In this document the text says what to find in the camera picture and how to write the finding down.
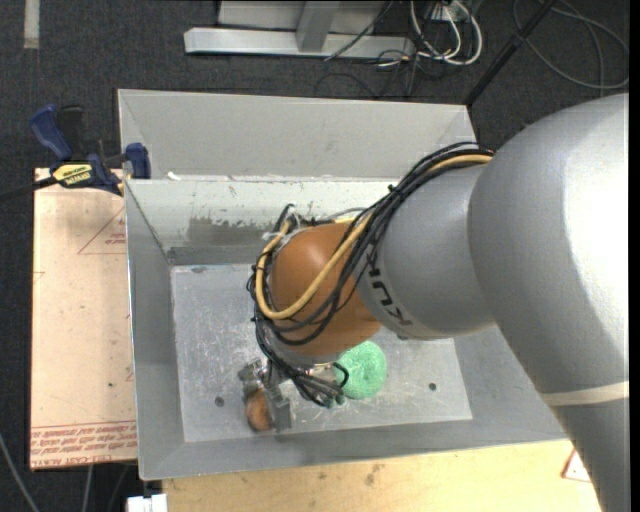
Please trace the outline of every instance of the cable bundle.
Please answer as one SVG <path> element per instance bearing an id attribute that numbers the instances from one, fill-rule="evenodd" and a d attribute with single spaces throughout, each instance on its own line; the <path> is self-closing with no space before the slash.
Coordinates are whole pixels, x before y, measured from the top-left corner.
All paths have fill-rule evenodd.
<path id="1" fill-rule="evenodd" d="M 468 56 L 463 56 L 460 58 L 463 46 L 463 36 L 456 25 L 456 22 L 453 21 L 451 14 L 449 12 L 449 8 L 442 5 L 442 2 L 434 2 L 432 7 L 426 13 L 426 16 L 423 19 L 422 25 L 420 25 L 418 21 L 418 16 L 416 15 L 416 6 L 415 2 L 410 2 L 410 15 L 411 15 L 411 25 L 416 33 L 418 38 L 417 46 L 422 46 L 421 50 L 418 50 L 416 55 L 418 57 L 423 57 L 427 59 L 433 59 L 445 64 L 450 64 L 452 66 L 467 66 L 469 64 L 473 64 L 482 53 L 482 31 L 480 30 L 480 26 L 476 21 L 475 17 L 469 12 L 464 4 L 458 0 L 453 2 L 453 5 L 460 9 L 466 16 L 467 20 L 471 23 L 473 27 L 473 41 L 475 41 L 475 46 L 473 41 L 471 43 L 471 54 Z M 429 27 L 429 23 L 433 18 L 434 14 L 436 14 L 436 9 L 440 10 L 441 17 L 446 19 L 446 23 L 451 27 L 451 31 L 453 32 L 456 38 L 456 45 L 454 48 L 448 48 L 445 51 L 441 51 L 435 48 L 435 43 L 430 42 L 426 38 L 426 31 Z"/>
<path id="2" fill-rule="evenodd" d="M 320 221 L 301 219 L 291 212 L 291 205 L 285 207 L 274 227 L 276 234 L 258 257 L 247 283 L 247 290 L 255 303 L 253 320 L 256 324 L 256 339 L 270 361 L 269 371 L 275 366 L 282 376 L 294 382 L 304 398 L 319 405 L 327 406 L 334 398 L 341 396 L 341 387 L 346 383 L 348 373 L 345 372 L 345 379 L 339 385 L 312 377 L 308 369 L 296 368 L 284 361 L 274 350 L 271 340 L 275 338 L 285 345 L 300 346 L 316 339 L 353 296 L 366 270 L 366 265 L 362 264 L 363 258 L 376 257 L 393 214 L 407 197 L 447 171 L 487 163 L 492 155 L 491 151 L 480 148 L 475 143 L 461 142 L 422 158 L 396 186 L 389 187 L 389 192 L 384 197 L 348 220 L 349 227 L 316 279 L 294 304 L 279 311 L 271 300 L 269 271 L 283 239 L 304 227 L 340 221 L 336 216 Z M 297 319 L 296 315 L 309 303 L 324 278 L 345 255 L 346 261 L 334 288 L 314 311 L 304 319 Z M 352 276 L 355 277 L 355 282 L 346 293 L 345 286 Z M 279 320 L 287 320 L 287 325 L 278 323 Z M 308 326 L 313 326 L 313 330 L 303 338 L 293 340 L 288 337 L 290 333 Z"/>

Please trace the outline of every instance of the cardboard sheet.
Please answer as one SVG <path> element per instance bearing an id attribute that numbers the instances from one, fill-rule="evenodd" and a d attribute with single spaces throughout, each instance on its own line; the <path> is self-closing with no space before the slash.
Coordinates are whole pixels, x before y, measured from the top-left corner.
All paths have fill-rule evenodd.
<path id="1" fill-rule="evenodd" d="M 34 195 L 32 469 L 137 457 L 124 214 L 97 190 Z"/>

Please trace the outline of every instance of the yellow clamp label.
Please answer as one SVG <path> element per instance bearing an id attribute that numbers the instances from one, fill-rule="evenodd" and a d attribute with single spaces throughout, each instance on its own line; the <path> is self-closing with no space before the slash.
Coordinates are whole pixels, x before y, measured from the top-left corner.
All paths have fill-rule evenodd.
<path id="1" fill-rule="evenodd" d="M 88 164 L 64 164 L 53 171 L 56 181 L 67 186 L 75 185 L 91 178 L 91 166 Z"/>

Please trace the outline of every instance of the metal plate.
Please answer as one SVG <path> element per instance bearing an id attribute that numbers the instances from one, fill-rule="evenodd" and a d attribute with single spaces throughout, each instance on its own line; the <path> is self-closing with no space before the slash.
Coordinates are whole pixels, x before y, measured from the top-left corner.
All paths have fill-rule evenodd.
<path id="1" fill-rule="evenodd" d="M 152 178 L 400 178 L 423 156 L 475 140 L 467 108 L 327 98 L 118 92 L 123 150 Z"/>
<path id="2" fill-rule="evenodd" d="M 353 36 L 329 34 L 316 51 L 300 51 L 295 32 L 240 30 L 229 28 L 192 28 L 184 34 L 186 53 L 220 53 L 251 55 L 288 55 L 291 57 L 329 57 L 353 41 Z M 413 43 L 405 37 L 363 36 L 358 43 L 341 54 L 352 59 L 377 59 L 392 50 L 413 51 Z"/>
<path id="3" fill-rule="evenodd" d="M 220 2 L 218 24 L 238 27 L 295 30 L 305 2 L 224 0 Z M 384 6 L 384 2 L 340 2 L 340 10 L 331 25 L 331 32 L 359 34 Z"/>
<path id="4" fill-rule="evenodd" d="M 253 306 L 244 289 L 250 271 L 245 265 L 171 271 L 186 441 L 256 435 L 244 416 L 242 386 L 236 375 L 245 363 L 262 355 L 255 326 L 249 321 Z M 303 400 L 289 382 L 282 390 L 292 403 L 291 433 L 471 419 L 452 339 L 402 341 L 382 329 L 372 341 L 387 357 L 383 389 L 370 399 L 347 400 L 328 410 Z M 407 361 L 415 369 L 408 369 Z M 224 405 L 217 406 L 216 399 Z"/>

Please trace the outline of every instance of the black carpet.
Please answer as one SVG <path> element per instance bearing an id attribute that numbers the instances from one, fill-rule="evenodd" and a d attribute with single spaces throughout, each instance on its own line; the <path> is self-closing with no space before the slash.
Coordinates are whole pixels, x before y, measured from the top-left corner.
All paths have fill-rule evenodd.
<path id="1" fill-rule="evenodd" d="M 583 15 L 628 44 L 629 0 L 573 2 Z M 479 61 L 439 77 L 418 73 L 415 90 L 407 97 L 401 82 L 408 79 L 406 74 L 394 77 L 361 62 L 184 55 L 183 33 L 212 24 L 214 2 L 41 0 L 41 4 L 39 50 L 23 48 L 24 2 L 0 4 L 0 192 L 29 184 L 34 167 L 52 162 L 52 155 L 38 145 L 28 127 L 29 117 L 47 103 L 82 105 L 86 138 L 102 138 L 107 154 L 119 147 L 118 88 L 462 103 L 515 31 L 512 0 L 482 2 L 477 19 L 485 49 Z M 562 2 L 557 5 L 564 8 Z M 528 19 L 536 6 L 535 0 L 521 0 L 521 19 Z M 408 2 L 396 2 L 378 32 L 406 32 L 407 9 Z M 607 81 L 620 81 L 628 70 L 628 56 L 612 38 L 599 36 Z M 597 53 L 579 21 L 550 13 L 531 40 L 563 71 L 597 81 Z M 441 65 L 429 66 L 428 71 L 443 73 Z M 628 85 L 605 94 L 621 90 L 628 90 Z M 478 140 L 497 149 L 527 124 L 599 94 L 560 78 L 525 45 L 474 104 L 473 124 Z M 32 474 L 27 466 L 32 207 L 30 197 L 0 204 L 0 432 L 40 510 L 78 511 L 85 469 Z M 96 467 L 89 510 L 106 509 L 121 471 L 120 466 Z M 142 492 L 135 471 L 129 471 L 124 481 L 123 495 Z M 0 458 L 0 511 L 23 510 L 29 510 L 28 505 Z"/>

